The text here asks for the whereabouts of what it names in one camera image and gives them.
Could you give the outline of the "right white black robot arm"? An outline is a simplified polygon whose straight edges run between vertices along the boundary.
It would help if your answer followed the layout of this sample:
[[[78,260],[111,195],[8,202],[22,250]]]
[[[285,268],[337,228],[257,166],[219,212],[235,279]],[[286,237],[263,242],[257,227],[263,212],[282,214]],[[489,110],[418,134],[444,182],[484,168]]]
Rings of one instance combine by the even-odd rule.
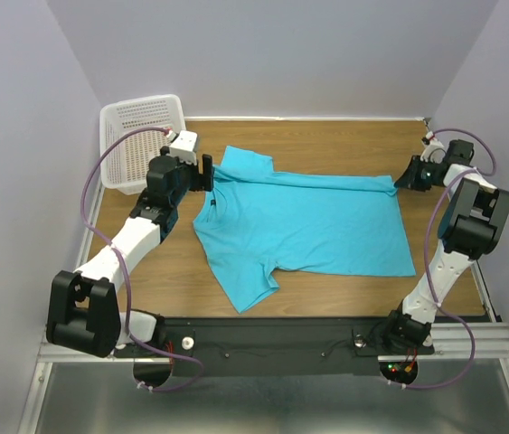
[[[392,353],[432,345],[431,326],[448,292],[464,271],[495,249],[509,215],[509,191],[472,166],[473,143],[457,139],[444,146],[430,132],[422,144],[422,154],[411,158],[394,186],[419,192],[443,186],[441,199],[448,207],[438,224],[434,256],[424,252],[424,275],[381,330],[382,345]]]

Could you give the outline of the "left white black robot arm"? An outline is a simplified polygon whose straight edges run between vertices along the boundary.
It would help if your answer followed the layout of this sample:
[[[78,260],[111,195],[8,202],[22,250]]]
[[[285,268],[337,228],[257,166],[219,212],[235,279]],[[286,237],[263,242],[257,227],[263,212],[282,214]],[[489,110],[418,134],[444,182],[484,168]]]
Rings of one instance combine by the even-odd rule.
[[[87,263],[53,278],[46,326],[49,343],[97,357],[124,344],[135,344],[147,356],[165,349],[160,318],[132,309],[120,311],[117,293],[131,284],[130,271],[172,231],[184,196],[212,190],[213,173],[209,155],[200,165],[170,155],[150,161],[146,188],[118,234]]]

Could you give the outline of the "turquoise t-shirt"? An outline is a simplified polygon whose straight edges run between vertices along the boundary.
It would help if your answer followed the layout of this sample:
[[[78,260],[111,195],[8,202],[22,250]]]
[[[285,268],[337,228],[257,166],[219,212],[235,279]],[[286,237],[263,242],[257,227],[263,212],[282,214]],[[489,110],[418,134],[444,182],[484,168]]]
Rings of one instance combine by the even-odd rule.
[[[302,175],[228,146],[193,221],[212,274],[238,313],[279,289],[273,273],[413,277],[388,175]]]

